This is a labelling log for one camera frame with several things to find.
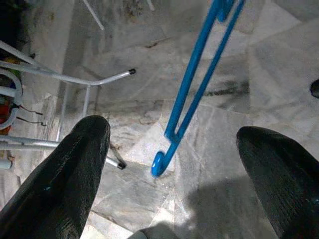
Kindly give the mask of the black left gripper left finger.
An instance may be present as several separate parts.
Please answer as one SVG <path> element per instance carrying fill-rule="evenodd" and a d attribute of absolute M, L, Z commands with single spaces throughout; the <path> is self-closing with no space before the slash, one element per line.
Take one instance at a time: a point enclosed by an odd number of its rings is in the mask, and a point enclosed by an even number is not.
<path fill-rule="evenodd" d="M 110 125 L 81 119 L 0 211 L 0 239 L 80 239 L 110 144 Z"/>

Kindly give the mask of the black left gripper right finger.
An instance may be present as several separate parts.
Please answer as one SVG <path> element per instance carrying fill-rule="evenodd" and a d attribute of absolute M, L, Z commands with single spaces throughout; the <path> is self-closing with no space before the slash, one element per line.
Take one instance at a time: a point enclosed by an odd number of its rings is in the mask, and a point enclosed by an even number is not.
<path fill-rule="evenodd" d="M 319 239 L 319 161 L 295 140 L 244 126 L 241 161 L 279 239 Z"/>

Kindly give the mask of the blue plastic clothes hanger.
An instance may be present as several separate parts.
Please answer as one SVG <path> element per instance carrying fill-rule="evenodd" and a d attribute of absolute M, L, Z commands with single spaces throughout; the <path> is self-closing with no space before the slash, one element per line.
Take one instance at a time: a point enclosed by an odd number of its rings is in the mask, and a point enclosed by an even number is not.
<path fill-rule="evenodd" d="M 200 59 L 202 57 L 204 48 L 208 41 L 210 32 L 214 26 L 216 20 L 219 22 L 225 22 L 230 14 L 235 0 L 213 0 L 210 10 L 208 11 L 207 17 L 204 21 L 201 32 L 197 38 L 194 49 L 192 51 L 189 63 L 187 65 L 181 86 L 179 88 L 178 94 L 175 99 L 166 129 L 164 131 L 164 136 L 169 140 L 170 146 L 166 153 L 159 151 L 155 155 L 155 158 L 151 167 L 151 175 L 155 178 L 160 177 L 167 167 L 169 166 L 176 150 L 178 149 L 180 142 L 185 135 L 185 132 L 196 112 L 196 109 L 204 95 L 204 92 L 207 88 L 207 85 L 216 69 L 216 66 L 221 58 L 221 55 L 227 45 L 227 42 L 230 38 L 232 30 L 237 22 L 238 17 L 241 14 L 241 11 L 244 7 L 246 0 L 238 0 L 238 5 L 233 12 L 233 16 L 229 21 L 229 24 L 225 30 L 225 33 L 218 45 L 218 48 L 215 52 L 215 55 L 207 69 L 207 72 L 197 90 L 192 103 L 187 110 L 187 113 L 180 124 L 179 128 L 177 123 L 180 119 L 186 98 L 189 93 L 189 89 L 192 83 L 192 80 L 195 76 L 196 69 L 199 65 Z"/>

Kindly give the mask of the light blue folding table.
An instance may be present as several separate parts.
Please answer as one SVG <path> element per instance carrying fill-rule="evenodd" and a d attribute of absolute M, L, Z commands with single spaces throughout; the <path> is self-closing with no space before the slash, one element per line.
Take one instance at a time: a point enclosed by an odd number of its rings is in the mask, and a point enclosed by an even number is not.
<path fill-rule="evenodd" d="M 21 72 L 27 72 L 35 75 L 44 75 L 51 77 L 55 80 L 60 80 L 63 82 L 80 84 L 86 86 L 86 94 L 83 106 L 83 116 L 87 114 L 87 108 L 89 103 L 90 90 L 92 87 L 104 85 L 118 79 L 127 77 L 129 75 L 133 75 L 136 73 L 135 69 L 130 69 L 126 72 L 119 73 L 117 75 L 111 76 L 106 79 L 98 80 L 98 81 L 89 81 L 83 80 L 71 76 L 61 75 L 53 70 L 46 68 L 40 63 L 36 62 L 31 57 L 25 55 L 14 47 L 6 44 L 5 42 L 0 40 L 0 49 L 6 51 L 7 53 L 17 57 L 18 59 L 26 62 L 28 65 L 19 65 L 14 63 L 9 63 L 6 61 L 0 61 L 0 75 L 8 77 L 11 81 L 14 82 L 15 87 L 0 87 L 0 94 L 4 96 L 8 96 L 13 98 L 14 104 L 17 106 L 11 110 L 11 114 L 8 119 L 4 123 L 0 123 L 0 130 L 3 130 L 12 125 L 15 119 L 17 119 L 18 109 L 21 108 L 21 100 L 22 100 L 22 85 L 19 79 L 7 69 L 17 70 Z M 15 137 L 8 135 L 0 135 L 0 150 L 29 150 L 29 151 L 44 151 L 44 150 L 53 150 L 59 144 L 60 131 L 63 125 L 64 113 L 66 110 L 66 103 L 68 98 L 69 90 L 66 88 L 65 96 L 63 98 L 62 110 L 61 110 L 61 118 L 59 123 L 59 129 L 57 134 L 56 141 L 49 140 L 39 140 L 25 137 Z"/>

